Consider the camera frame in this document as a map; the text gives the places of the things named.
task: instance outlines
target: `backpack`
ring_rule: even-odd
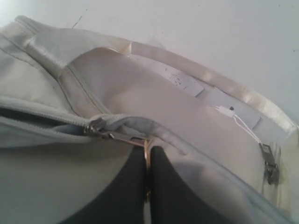
[[[298,126],[270,100],[159,47],[24,16],[0,32],[0,223],[60,223],[77,212],[83,217],[80,211],[124,168],[123,183],[137,184],[126,186],[127,195],[145,191],[156,203],[156,223],[181,218],[178,208],[177,214],[163,210],[175,204],[170,196],[162,200],[172,190],[174,199],[198,198],[207,216],[231,223],[296,218]],[[151,64],[143,64],[145,58]],[[190,96],[150,69],[153,61],[193,76],[205,90]],[[233,109],[205,101],[215,88],[263,120],[259,138]],[[144,158],[136,169],[128,165],[135,156]],[[137,175],[169,182],[153,193]],[[180,196],[184,188],[188,193]],[[110,201],[103,199],[107,208]],[[102,214],[113,217],[109,211]],[[174,218],[161,221],[164,212]],[[122,213],[129,222],[127,213],[129,205]],[[202,220],[211,223],[208,218]]]

